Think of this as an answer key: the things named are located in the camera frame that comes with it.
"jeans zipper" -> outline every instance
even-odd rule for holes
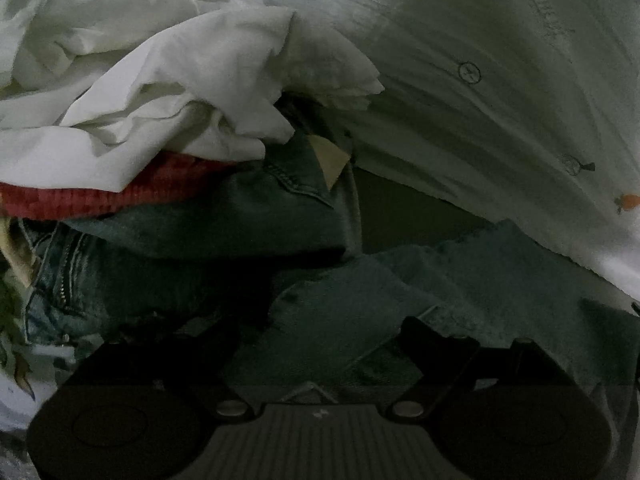
[[[65,256],[62,260],[62,264],[60,268],[62,269],[62,282],[60,284],[60,301],[62,302],[62,307],[67,309],[69,308],[69,299],[70,299],[70,291],[71,291],[71,267],[73,264],[73,256],[80,244],[80,240],[82,239],[83,234],[78,233],[75,234],[71,243],[68,245],[65,251]]]

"red knit fabric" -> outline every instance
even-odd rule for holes
[[[0,182],[4,215],[62,220],[115,213],[130,205],[178,202],[215,186],[234,164],[160,152],[120,193],[96,189],[37,189]]]

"blue jeans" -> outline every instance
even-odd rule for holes
[[[618,480],[628,478],[638,421],[640,319],[624,311],[631,301],[506,221],[434,248],[361,256],[292,286],[271,305],[269,328],[227,364],[224,379],[254,406],[313,382],[338,402],[386,408],[422,376],[396,343],[406,316],[484,346],[507,348],[528,336],[610,421],[616,453],[599,480]]]
[[[301,128],[269,146],[263,163],[194,200],[103,219],[23,221],[42,260],[25,338],[144,340],[194,316],[266,315],[279,290],[359,250],[359,221],[351,168],[329,192]]]
[[[148,258],[216,259],[357,253],[360,218],[351,168],[329,192],[306,135],[267,148],[192,200],[73,219],[73,229]]]

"white sheet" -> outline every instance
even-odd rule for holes
[[[120,191],[163,148],[257,160],[293,134],[283,89],[362,107],[377,76],[260,0],[0,0],[0,181]]]
[[[514,219],[640,298],[640,210],[614,203],[640,195],[640,0],[265,1],[324,16],[382,73],[341,114],[360,167]]]

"clothing tag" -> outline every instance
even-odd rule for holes
[[[311,147],[316,152],[316,157],[324,174],[324,180],[329,190],[331,190],[335,183],[338,182],[342,170],[351,160],[351,155],[324,137],[308,135],[307,139],[309,139]]]

